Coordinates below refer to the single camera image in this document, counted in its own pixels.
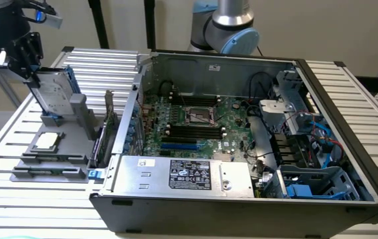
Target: power supply label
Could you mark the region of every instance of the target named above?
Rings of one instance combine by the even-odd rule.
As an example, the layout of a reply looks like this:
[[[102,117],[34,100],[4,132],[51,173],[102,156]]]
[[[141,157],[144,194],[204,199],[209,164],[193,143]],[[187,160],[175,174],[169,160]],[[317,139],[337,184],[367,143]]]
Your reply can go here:
[[[173,189],[211,190],[208,161],[171,161],[169,187]]]

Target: black pole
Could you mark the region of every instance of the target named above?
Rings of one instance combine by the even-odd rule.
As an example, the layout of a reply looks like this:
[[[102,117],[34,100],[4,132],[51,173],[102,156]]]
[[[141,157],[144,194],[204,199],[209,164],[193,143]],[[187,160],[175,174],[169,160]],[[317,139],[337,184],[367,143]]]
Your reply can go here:
[[[156,0],[144,0],[145,4],[145,26],[147,26],[147,45],[156,50]]]
[[[106,28],[104,14],[100,0],[90,0],[90,7],[92,9],[95,26],[98,31],[99,43],[103,49],[110,49],[108,34]]]

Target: circuit board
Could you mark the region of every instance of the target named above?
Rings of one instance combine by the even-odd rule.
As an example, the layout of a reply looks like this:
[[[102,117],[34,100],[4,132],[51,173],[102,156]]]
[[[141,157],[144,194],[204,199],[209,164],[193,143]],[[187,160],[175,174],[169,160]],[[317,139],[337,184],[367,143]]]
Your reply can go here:
[[[106,119],[104,119],[104,125],[102,126],[99,132],[98,132],[98,140],[95,142],[95,147],[92,150],[92,155],[91,159],[95,162],[95,166],[98,167],[98,164],[100,160],[104,159],[106,157],[106,152],[108,148],[108,142],[110,142],[110,137],[114,131],[114,126],[115,126],[115,111],[114,107],[111,107]]]
[[[252,142],[245,108],[236,98],[223,98],[213,107],[172,105],[165,97],[145,96],[145,156],[179,158],[231,159],[235,162],[253,161],[245,158],[245,148]],[[196,150],[164,149],[163,138],[168,137],[168,125],[225,128],[223,139],[197,138]]]

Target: motherboard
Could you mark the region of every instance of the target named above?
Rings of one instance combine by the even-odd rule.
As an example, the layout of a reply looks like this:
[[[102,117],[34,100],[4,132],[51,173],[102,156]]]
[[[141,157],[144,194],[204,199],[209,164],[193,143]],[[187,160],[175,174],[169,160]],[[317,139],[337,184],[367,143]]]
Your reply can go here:
[[[147,95],[143,106],[145,156],[255,161],[244,102],[228,97]]]

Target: blue pcie slot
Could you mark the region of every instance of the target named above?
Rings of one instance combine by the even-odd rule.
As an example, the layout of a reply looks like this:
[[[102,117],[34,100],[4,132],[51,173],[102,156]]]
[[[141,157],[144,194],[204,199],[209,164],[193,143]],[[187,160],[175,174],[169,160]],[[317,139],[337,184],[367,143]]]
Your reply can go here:
[[[175,150],[199,151],[199,146],[196,144],[163,143],[161,148],[163,149],[175,149]]]

